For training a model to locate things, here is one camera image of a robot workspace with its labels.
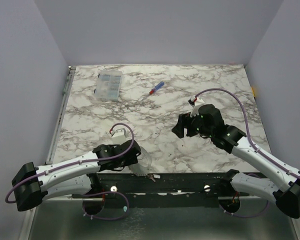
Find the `black key tag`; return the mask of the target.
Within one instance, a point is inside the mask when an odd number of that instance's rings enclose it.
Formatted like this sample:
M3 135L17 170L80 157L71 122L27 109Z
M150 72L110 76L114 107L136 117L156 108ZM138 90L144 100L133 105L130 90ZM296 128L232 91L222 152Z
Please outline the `black key tag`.
M160 178L161 178L161 176L158 175L158 174L154 174L153 177L154 177L155 179L160 179Z

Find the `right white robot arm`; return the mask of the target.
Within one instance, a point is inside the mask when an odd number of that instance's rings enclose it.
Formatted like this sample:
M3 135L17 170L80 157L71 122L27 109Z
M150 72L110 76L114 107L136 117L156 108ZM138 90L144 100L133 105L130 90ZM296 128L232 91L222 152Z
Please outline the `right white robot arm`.
M195 106L180 114L171 130L178 138L199 135L208 138L219 149L252 165L266 178L253 178L236 171L220 182L219 189L230 196L234 192L254 195L272 203L285 215L300 218L300 170L264 153L239 128L224 123L221 112L212 104Z

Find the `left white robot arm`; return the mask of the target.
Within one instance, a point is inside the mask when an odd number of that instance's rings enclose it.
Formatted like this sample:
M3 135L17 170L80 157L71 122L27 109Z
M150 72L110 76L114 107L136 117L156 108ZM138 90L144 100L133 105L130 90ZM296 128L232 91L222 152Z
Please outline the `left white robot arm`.
M65 195L96 197L105 188L98 173L121 171L138 163L141 147L136 141L101 144L88 153L51 165L24 164L12 179L12 191L19 212L39 206L44 200Z

